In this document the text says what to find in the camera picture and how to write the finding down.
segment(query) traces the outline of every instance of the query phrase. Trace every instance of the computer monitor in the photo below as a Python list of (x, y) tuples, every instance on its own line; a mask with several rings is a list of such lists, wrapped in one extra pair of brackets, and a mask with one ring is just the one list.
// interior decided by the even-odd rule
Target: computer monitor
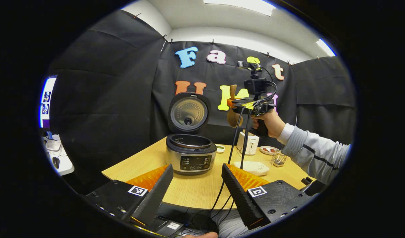
[(42, 88), (41, 101), (39, 103), (39, 128), (41, 132), (50, 131), (50, 103), (56, 79), (57, 75), (50, 75), (45, 80), (44, 87)]

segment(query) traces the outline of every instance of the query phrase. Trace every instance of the computer mouse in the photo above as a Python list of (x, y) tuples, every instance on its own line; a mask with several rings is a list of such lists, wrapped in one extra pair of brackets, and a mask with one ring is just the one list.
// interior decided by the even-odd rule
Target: computer mouse
[(60, 167), (60, 159), (57, 157), (53, 157), (53, 165), (58, 169)]

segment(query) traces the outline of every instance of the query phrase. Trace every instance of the wooden table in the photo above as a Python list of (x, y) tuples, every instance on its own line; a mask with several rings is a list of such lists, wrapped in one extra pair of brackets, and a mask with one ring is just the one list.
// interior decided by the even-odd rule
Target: wooden table
[[(225, 152), (216, 154), (213, 168), (203, 175), (186, 176), (174, 173), (169, 189), (163, 198), (163, 202), (187, 208), (211, 209), (223, 182), (221, 177), (222, 164), (228, 162), (230, 147), (230, 145), (225, 145)], [(241, 161), (241, 154), (237, 151), (236, 146), (233, 150), (231, 164), (236, 161)], [(145, 172), (166, 165), (165, 155), (166, 138), (163, 138), (124, 161), (102, 171), (102, 173), (109, 179), (117, 179), (123, 182), (128, 181)], [(305, 186), (301, 180), (308, 176), (307, 173), (290, 158), (287, 158), (282, 167), (271, 165), (271, 158), (271, 155), (263, 154), (260, 149), (257, 149), (255, 155), (245, 155), (244, 161), (260, 161), (269, 166), (269, 173), (262, 176), (262, 178), (267, 181), (274, 182), (282, 179), (297, 189), (301, 189)], [(222, 208), (229, 195), (230, 193), (225, 185), (215, 209)], [(231, 203), (232, 199), (229, 200), (225, 209), (230, 208)]]

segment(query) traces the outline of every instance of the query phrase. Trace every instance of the ceiling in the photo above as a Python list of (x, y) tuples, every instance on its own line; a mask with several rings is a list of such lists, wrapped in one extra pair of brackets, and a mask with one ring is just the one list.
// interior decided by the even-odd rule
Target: ceiling
[(172, 29), (183, 27), (228, 27), (263, 34), (298, 48), (316, 58), (327, 54), (316, 44), (314, 34), (294, 16), (279, 8), (272, 16), (234, 6), (204, 4), (203, 0), (148, 0)]

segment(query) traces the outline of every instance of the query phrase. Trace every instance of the ceiling light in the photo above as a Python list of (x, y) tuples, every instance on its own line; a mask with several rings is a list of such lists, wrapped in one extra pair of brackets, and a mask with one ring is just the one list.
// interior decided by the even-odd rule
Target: ceiling light
[(259, 12), (269, 17), (272, 16), (272, 10), (275, 9), (273, 5), (263, 0), (204, 0), (204, 3), (235, 6)]
[(331, 48), (322, 39), (319, 39), (316, 43), (328, 54), (328, 56), (336, 56)]

